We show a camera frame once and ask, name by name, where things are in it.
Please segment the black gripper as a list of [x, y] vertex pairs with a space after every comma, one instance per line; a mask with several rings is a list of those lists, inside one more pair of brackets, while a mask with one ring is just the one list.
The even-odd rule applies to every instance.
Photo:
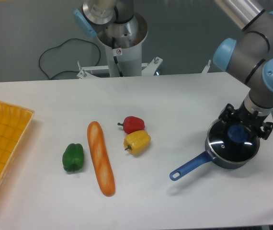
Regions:
[[245, 106], [235, 109], [228, 103], [221, 111], [218, 119], [224, 125], [234, 125], [238, 121], [252, 131], [257, 138], [267, 140], [273, 130], [273, 122], [264, 122], [267, 116], [260, 116], [258, 111], [250, 113]]

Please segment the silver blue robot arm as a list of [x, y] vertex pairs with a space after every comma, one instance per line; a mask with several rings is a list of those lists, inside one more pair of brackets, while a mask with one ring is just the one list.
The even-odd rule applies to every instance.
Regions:
[[[264, 56], [273, 48], [273, 11], [267, 12], [255, 0], [216, 3], [245, 35], [240, 41], [224, 40], [212, 62], [250, 89], [239, 109], [227, 105], [219, 119], [242, 124], [267, 139], [273, 129], [273, 123], [266, 121], [273, 110], [273, 59]], [[150, 76], [161, 64], [159, 58], [149, 64], [141, 61], [148, 29], [131, 0], [86, 0], [73, 15], [87, 36], [97, 37], [105, 46], [111, 77]]]

